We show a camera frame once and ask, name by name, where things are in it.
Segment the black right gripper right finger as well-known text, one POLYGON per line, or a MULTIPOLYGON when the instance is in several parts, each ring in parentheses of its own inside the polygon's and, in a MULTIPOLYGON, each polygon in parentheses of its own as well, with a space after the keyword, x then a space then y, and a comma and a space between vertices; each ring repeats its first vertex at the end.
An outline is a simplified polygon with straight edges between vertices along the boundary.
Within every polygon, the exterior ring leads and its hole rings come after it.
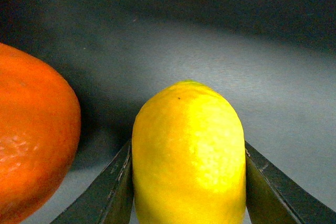
POLYGON ((252 223, 335 224, 335 211, 317 200, 248 142, 247 210, 252 223))

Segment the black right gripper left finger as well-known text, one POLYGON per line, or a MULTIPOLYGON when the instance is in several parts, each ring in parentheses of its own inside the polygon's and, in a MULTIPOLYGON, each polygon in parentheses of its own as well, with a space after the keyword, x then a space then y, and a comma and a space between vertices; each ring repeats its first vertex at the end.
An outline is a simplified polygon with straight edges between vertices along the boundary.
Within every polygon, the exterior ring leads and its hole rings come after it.
POLYGON ((131 141, 51 224, 129 223, 133 204, 131 141))

